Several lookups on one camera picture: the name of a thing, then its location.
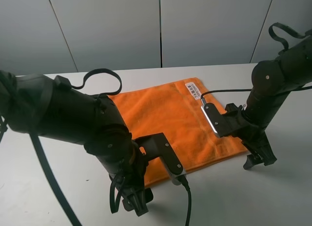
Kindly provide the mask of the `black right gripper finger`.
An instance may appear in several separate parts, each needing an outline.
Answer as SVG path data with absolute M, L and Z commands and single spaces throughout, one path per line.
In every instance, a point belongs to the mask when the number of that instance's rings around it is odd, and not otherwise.
M 259 146 L 258 155 L 261 157 L 264 166 L 272 165 L 277 160 L 269 143 Z
M 252 167 L 258 164 L 260 164 L 260 157 L 255 154 L 249 154 L 247 155 L 247 160 L 243 165 L 243 169 L 250 170 Z

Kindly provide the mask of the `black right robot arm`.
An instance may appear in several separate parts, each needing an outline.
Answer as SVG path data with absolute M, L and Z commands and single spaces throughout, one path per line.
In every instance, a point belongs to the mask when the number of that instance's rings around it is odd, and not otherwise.
M 275 157 L 265 130 L 288 95 L 303 89 L 312 80 L 312 32 L 290 49 L 284 49 L 274 60 L 259 62 L 252 71 L 252 90 L 246 107 L 226 105 L 228 134 L 241 139 L 250 152 L 243 168 L 273 164 Z

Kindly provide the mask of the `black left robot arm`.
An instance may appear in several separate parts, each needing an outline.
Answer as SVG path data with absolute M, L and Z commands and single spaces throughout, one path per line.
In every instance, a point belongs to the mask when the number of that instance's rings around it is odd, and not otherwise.
M 30 135 L 47 181 L 68 218 L 77 217 L 62 193 L 43 152 L 40 137 L 82 145 L 111 179 L 110 209 L 119 205 L 145 214 L 153 194 L 144 186 L 148 162 L 111 99 L 117 91 L 88 95 L 69 79 L 0 73 L 0 131 Z

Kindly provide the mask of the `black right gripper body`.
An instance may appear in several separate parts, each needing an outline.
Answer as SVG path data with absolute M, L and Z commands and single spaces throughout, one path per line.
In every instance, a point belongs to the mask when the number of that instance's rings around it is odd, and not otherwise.
M 240 138 L 242 144 L 251 154 L 258 155 L 259 146 L 269 143 L 268 139 L 263 129 L 244 117 L 242 108 L 241 105 L 236 106 L 234 103 L 227 104 L 225 107 L 224 118 L 231 131 L 229 136 Z

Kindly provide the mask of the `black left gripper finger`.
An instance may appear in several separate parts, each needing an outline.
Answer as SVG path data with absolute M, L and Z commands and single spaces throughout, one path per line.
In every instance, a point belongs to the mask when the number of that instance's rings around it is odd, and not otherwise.
M 132 203 L 127 199 L 127 198 L 124 198 L 122 200 L 122 203 L 123 203 L 123 207 L 126 211 L 132 211 L 134 210 L 134 207 L 132 205 Z
M 147 203 L 149 201 L 149 194 L 145 191 L 138 191 L 133 196 L 133 207 L 137 216 L 142 216 L 148 212 Z

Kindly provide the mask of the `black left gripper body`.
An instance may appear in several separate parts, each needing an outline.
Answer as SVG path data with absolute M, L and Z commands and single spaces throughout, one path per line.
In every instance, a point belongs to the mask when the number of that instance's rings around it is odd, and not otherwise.
M 130 138 L 110 138 L 107 142 L 107 171 L 111 179 L 109 203 L 111 211 L 118 211 L 120 202 L 127 198 L 133 204 L 135 192 L 145 191 L 153 200 L 150 188 L 145 188 L 145 150 Z

